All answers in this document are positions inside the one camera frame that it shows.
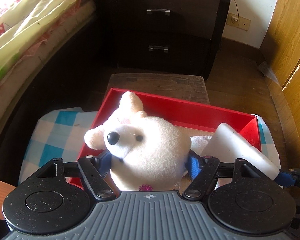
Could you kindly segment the white terry towel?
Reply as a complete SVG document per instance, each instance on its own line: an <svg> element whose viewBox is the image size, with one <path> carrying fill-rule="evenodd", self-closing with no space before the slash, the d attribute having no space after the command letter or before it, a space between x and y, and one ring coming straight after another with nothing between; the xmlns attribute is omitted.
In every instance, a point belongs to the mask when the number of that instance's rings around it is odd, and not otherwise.
<svg viewBox="0 0 300 240"><path fill-rule="evenodd" d="M191 150L195 152L199 156L203 156L202 152L204 148L209 143L210 139L212 138L211 135L198 135L192 136L191 139Z"/></svg>

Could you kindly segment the floral bed sheet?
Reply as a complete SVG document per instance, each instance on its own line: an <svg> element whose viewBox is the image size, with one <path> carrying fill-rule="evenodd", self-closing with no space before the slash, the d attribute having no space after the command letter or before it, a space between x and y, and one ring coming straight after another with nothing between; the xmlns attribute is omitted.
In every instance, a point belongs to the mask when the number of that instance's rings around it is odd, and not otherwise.
<svg viewBox="0 0 300 240"><path fill-rule="evenodd" d="M93 10L91 0L16 0L0 8L0 132L39 60L50 59Z"/></svg>

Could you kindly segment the brown wooden stool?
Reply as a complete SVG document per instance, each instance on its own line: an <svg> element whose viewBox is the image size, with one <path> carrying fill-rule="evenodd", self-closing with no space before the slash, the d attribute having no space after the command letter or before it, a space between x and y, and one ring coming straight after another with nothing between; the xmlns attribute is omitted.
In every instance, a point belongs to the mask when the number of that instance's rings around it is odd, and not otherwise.
<svg viewBox="0 0 300 240"><path fill-rule="evenodd" d="M208 105L203 77L159 73L120 73L111 75L107 90L120 88L168 96Z"/></svg>

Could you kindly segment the cream plush bear toy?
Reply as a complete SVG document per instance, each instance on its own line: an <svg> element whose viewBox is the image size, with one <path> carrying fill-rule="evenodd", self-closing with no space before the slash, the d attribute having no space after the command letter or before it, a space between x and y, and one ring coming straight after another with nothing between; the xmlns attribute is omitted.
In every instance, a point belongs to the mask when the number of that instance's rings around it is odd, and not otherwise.
<svg viewBox="0 0 300 240"><path fill-rule="evenodd" d="M175 189L191 148L188 135L163 118L147 115L130 91L103 124L85 133L84 142L110 152L110 175L121 191Z"/></svg>

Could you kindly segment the wall power socket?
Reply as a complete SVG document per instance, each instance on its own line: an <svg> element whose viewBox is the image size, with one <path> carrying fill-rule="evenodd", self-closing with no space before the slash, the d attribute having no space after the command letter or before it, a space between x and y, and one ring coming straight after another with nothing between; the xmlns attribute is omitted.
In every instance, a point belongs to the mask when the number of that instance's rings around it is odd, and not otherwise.
<svg viewBox="0 0 300 240"><path fill-rule="evenodd" d="M251 20L232 13L228 13L226 24L235 28L248 31L251 24Z"/></svg>

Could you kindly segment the dark wooden nightstand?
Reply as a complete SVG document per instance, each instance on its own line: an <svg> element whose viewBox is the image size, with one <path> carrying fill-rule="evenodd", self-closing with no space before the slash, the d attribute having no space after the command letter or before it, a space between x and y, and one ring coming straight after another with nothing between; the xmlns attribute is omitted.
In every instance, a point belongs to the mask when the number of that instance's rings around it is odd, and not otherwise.
<svg viewBox="0 0 300 240"><path fill-rule="evenodd" d="M93 0L96 52L102 63L210 75L231 0ZM170 16L148 15L168 9ZM168 53L149 51L168 47Z"/></svg>

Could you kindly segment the blue white checkered tablecloth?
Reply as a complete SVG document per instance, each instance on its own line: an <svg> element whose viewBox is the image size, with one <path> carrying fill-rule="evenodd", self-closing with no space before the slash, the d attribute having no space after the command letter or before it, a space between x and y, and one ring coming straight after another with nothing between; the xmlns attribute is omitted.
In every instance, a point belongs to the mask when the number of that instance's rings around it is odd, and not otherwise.
<svg viewBox="0 0 300 240"><path fill-rule="evenodd" d="M53 157L61 157L65 162L76 161L84 145L84 134L91 127L97 113L84 112L80 107L75 107L54 110L42 116L38 120L27 146L18 184L22 183ZM278 168L281 168L279 153L270 130L260 116L255 116L258 122L261 152ZM213 132L180 128L190 137L213 135Z"/></svg>

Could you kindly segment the red cardboard box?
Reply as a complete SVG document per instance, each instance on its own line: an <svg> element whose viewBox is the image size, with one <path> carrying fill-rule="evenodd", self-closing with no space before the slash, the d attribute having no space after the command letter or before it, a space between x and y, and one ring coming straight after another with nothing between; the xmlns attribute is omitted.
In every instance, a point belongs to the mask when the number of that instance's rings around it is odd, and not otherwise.
<svg viewBox="0 0 300 240"><path fill-rule="evenodd" d="M109 91L90 129L100 126L112 115L118 108L122 95L127 91L130 90L112 88ZM220 124L226 123L254 147L261 147L257 119L253 115L165 96L130 92L140 98L147 115L163 118L180 130L180 127L185 127L203 132L214 132ZM84 142L79 156L99 155L102 151L104 150L93 150Z"/></svg>

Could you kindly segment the white foam sponge block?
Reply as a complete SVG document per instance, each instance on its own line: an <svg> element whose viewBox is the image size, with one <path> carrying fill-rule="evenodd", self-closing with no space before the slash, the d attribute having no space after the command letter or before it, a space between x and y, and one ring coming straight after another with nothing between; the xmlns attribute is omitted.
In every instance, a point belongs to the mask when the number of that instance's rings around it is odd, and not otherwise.
<svg viewBox="0 0 300 240"><path fill-rule="evenodd" d="M217 127L202 155L216 157L223 163L234 163L237 158L245 159L272 180L279 175L279 168L268 157L226 123Z"/></svg>

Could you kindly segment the wooden wardrobe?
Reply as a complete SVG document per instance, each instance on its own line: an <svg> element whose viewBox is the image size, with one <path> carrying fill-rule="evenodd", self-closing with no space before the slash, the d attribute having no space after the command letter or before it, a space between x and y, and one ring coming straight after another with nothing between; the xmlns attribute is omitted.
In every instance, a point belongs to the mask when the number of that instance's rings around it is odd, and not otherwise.
<svg viewBox="0 0 300 240"><path fill-rule="evenodd" d="M277 0L260 50L277 80L266 80L286 146L287 167L300 167L300 0Z"/></svg>

